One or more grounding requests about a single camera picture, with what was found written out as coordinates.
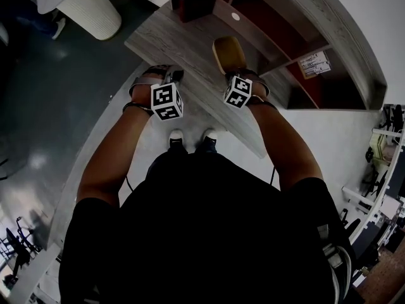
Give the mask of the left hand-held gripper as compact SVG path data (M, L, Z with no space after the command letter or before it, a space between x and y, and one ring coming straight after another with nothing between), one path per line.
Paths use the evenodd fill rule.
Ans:
M150 66L130 86L128 107L143 109L150 117L156 115L161 121L182 118L184 102L178 88L183 77L184 70L178 65ZM139 86L149 86L147 103L134 99L134 91Z

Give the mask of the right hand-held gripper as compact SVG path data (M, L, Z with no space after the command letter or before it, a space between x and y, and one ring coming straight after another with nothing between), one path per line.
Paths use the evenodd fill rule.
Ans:
M266 98L270 93L266 82L252 70L238 68L227 73L225 77L228 80L228 85L223 95L223 102L228 106L241 109L248 104L252 96L263 102L260 96L253 93L254 84L259 84L264 88Z

